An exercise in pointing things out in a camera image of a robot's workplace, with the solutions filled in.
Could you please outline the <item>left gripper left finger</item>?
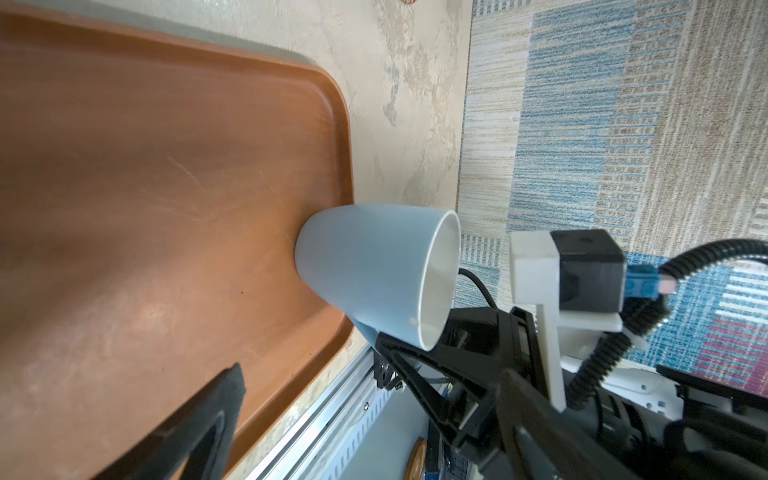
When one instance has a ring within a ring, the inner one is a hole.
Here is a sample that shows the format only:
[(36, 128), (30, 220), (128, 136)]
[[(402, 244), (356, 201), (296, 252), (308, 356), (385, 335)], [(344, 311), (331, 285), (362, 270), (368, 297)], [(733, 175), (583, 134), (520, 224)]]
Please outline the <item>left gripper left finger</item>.
[(98, 479), (221, 479), (246, 393), (241, 365), (223, 370)]

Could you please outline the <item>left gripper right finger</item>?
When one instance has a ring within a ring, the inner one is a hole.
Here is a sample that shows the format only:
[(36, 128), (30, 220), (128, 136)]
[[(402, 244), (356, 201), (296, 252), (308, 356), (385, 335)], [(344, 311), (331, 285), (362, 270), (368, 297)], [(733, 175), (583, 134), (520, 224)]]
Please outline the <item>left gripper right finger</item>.
[(634, 479), (517, 372), (500, 375), (496, 415), (514, 479)]

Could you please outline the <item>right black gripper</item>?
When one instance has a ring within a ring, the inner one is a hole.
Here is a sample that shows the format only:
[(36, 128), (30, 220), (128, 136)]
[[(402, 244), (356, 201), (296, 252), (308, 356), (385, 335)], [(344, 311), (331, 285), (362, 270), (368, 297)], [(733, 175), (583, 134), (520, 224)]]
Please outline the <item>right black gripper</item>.
[(501, 445), (496, 403), (503, 371), (517, 372), (546, 393), (533, 316), (518, 307), (454, 308), (432, 350), (385, 334), (375, 350), (452, 447)]

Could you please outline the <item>light blue mug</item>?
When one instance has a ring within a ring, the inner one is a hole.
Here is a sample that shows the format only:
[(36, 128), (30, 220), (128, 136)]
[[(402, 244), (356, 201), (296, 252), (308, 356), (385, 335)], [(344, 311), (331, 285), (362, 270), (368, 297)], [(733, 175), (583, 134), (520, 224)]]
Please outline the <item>light blue mug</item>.
[(460, 244), (453, 210), (346, 205), (306, 221), (295, 265), (302, 281), (349, 319), (430, 351), (452, 307)]

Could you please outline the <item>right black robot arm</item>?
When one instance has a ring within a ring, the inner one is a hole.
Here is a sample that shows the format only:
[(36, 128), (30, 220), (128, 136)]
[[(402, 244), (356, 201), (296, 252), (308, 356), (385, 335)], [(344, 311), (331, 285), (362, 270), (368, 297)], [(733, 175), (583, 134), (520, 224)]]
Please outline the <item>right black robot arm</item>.
[(668, 367), (615, 380), (692, 275), (765, 263), (757, 239), (629, 266), (604, 230), (514, 232), (514, 306), (454, 308), (430, 350), (376, 337), (378, 385), (409, 388), (487, 479), (763, 479), (765, 398)]

